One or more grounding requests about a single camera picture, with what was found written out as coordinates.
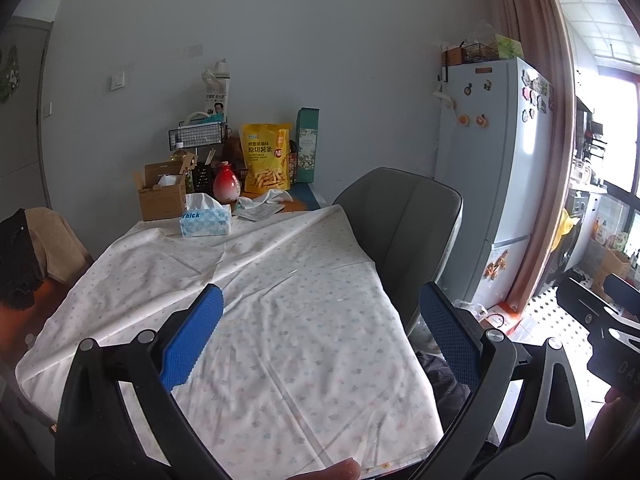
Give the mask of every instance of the tablecloth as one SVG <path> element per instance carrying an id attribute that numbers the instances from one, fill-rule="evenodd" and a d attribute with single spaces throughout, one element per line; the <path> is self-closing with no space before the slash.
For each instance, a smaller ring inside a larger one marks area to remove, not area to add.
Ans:
<path id="1" fill-rule="evenodd" d="M 172 395 L 233 478 L 350 456 L 370 478 L 428 456 L 442 437 L 431 385 L 340 206 L 234 218 L 222 237 L 179 233 L 177 219 L 140 222 L 78 281 L 18 363 L 32 402 L 56 418 L 80 340 L 129 342 L 215 283 L 225 313 Z M 164 461 L 121 388 L 146 453 Z"/>

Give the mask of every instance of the wall switch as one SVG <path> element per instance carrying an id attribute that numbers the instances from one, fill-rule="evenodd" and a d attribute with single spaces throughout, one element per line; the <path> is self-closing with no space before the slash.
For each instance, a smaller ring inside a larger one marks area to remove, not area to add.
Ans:
<path id="1" fill-rule="evenodd" d="M 118 88 L 124 88 L 124 72 L 111 76 L 111 90 L 117 90 Z"/>

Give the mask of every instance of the chair backrest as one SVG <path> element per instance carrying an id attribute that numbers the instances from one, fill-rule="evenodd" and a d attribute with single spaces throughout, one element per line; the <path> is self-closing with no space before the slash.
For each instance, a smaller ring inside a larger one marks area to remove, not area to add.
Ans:
<path id="1" fill-rule="evenodd" d="M 375 262 L 408 334 L 419 317 L 420 289 L 439 279 L 458 234 L 460 193 L 424 176 L 377 168 L 334 203 L 342 206 L 360 247 Z"/>

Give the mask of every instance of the white refrigerator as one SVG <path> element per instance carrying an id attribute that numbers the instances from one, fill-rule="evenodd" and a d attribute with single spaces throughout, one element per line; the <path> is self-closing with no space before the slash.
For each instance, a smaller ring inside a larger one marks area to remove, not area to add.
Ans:
<path id="1" fill-rule="evenodd" d="M 451 301 L 490 308 L 511 290 L 536 221 L 553 89 L 511 59 L 450 67 L 441 97 L 435 179 L 457 190 L 463 207 L 439 285 Z"/>

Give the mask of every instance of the yellow snack bag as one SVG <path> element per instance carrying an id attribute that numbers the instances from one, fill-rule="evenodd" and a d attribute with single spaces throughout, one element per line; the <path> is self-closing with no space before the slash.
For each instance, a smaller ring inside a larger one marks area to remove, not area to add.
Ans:
<path id="1" fill-rule="evenodd" d="M 245 124 L 242 126 L 242 153 L 248 174 L 244 190 L 264 193 L 269 189 L 289 189 L 289 132 L 291 124 Z"/>

